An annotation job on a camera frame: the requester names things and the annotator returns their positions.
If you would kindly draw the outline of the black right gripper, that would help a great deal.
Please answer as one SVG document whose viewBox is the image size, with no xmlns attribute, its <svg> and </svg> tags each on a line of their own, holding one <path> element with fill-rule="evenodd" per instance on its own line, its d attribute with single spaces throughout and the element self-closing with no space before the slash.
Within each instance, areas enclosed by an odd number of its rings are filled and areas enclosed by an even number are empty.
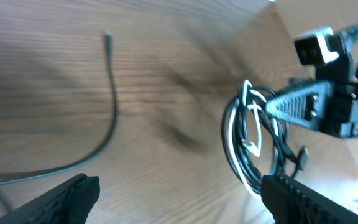
<svg viewBox="0 0 358 224">
<path fill-rule="evenodd" d="M 265 112 L 275 118 L 337 138 L 358 138 L 358 64 L 351 47 L 357 31 L 342 31 L 328 39 L 339 57 L 316 66 L 317 80 L 293 83 L 267 99 Z"/>
</svg>

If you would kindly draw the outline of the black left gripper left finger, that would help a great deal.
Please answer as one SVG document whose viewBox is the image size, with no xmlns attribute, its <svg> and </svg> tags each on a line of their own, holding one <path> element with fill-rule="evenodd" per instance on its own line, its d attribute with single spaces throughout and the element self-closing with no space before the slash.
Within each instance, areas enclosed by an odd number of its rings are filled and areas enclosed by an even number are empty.
<svg viewBox="0 0 358 224">
<path fill-rule="evenodd" d="M 81 173 L 1 216 L 0 224 L 85 224 L 99 196 L 99 177 Z"/>
</svg>

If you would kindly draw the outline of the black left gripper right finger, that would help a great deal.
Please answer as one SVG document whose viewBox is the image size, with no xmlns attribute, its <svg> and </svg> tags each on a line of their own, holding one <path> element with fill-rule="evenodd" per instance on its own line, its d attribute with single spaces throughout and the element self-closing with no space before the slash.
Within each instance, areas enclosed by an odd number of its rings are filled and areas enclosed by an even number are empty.
<svg viewBox="0 0 358 224">
<path fill-rule="evenodd" d="M 358 224 L 358 215 L 285 175 L 262 177 L 261 199 L 279 224 Z"/>
</svg>

